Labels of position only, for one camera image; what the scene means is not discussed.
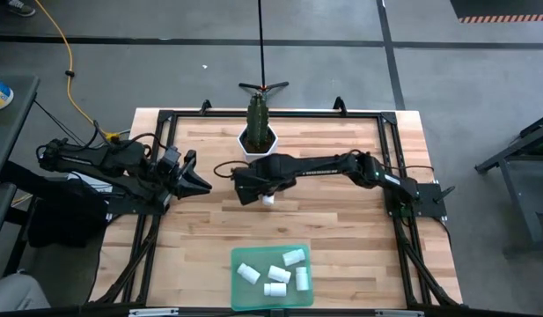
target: wood plank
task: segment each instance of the wood plank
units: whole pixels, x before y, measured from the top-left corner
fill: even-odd
[[[131,136],[154,131],[158,110],[137,109]],[[397,112],[397,118],[407,164],[430,166],[420,115]],[[373,120],[271,118],[270,123],[280,137],[281,153],[309,157],[357,148],[380,159]],[[221,162],[242,159],[236,137],[244,126],[244,118],[180,118],[175,144],[182,152],[197,151],[195,171],[213,190],[182,201],[172,199],[160,226],[148,305],[228,307],[234,247],[306,244],[311,248],[313,307],[404,307],[393,224],[385,214],[382,190],[357,188],[343,176],[301,178],[296,187],[278,193],[271,208],[261,203],[241,206],[233,183],[212,170]],[[392,139],[389,143],[395,163]],[[220,172],[228,173],[229,168]],[[408,174],[418,181],[433,180],[429,169],[411,168]],[[107,229],[92,299],[102,295],[126,265],[135,226],[136,217],[124,216]],[[418,228],[426,265],[460,301],[445,231],[431,219],[418,219]],[[413,267],[411,271],[420,298]],[[139,269],[136,278],[141,276]]]

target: translucent green container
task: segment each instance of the translucent green container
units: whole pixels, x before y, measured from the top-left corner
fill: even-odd
[[[303,249],[305,258],[303,262],[285,268],[283,254],[297,249]],[[240,264],[245,263],[261,276],[255,285],[247,282],[237,270]],[[268,277],[269,266],[286,269],[291,273],[287,284],[286,297],[270,297],[263,295],[265,283],[277,283]],[[296,268],[306,267],[310,279],[309,291],[297,291]],[[314,303],[312,288],[312,271],[310,265],[310,250],[305,245],[278,246],[278,247],[237,247],[231,252],[231,307],[237,312],[257,309],[286,308],[311,306]]]

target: gray floor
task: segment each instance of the gray floor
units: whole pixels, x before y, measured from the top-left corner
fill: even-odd
[[[374,0],[263,3],[270,39],[382,39]],[[385,3],[395,41],[543,42],[542,22],[461,25],[448,1]],[[71,35],[257,36],[252,14],[256,6],[249,0],[44,4]],[[54,29],[40,13],[21,19],[0,11],[0,33],[54,34]],[[215,107],[245,105],[249,95],[237,88],[237,82],[257,83],[259,78],[256,47],[72,47],[77,70],[74,97],[109,130],[129,128],[136,107],[198,107],[205,99]],[[271,98],[273,107],[327,108],[341,95],[350,108],[394,109],[383,48],[269,47],[266,54],[268,82],[291,82]],[[445,186],[457,186],[446,203],[465,303],[543,314],[543,254],[503,258],[504,247],[525,239],[524,227],[511,208],[501,175],[492,171],[479,176],[473,169],[543,115],[543,51],[399,49],[395,55],[406,107],[422,114],[437,178]],[[67,61],[63,45],[0,43],[0,72],[40,76],[39,101],[87,137],[90,127],[65,97]],[[106,107],[117,115],[106,115]],[[34,108],[13,159],[39,171],[34,147],[60,135]],[[8,226],[0,237],[0,265],[14,234]],[[53,305],[84,301],[99,242],[97,238],[83,250],[47,247],[26,256],[25,266],[40,280]]]

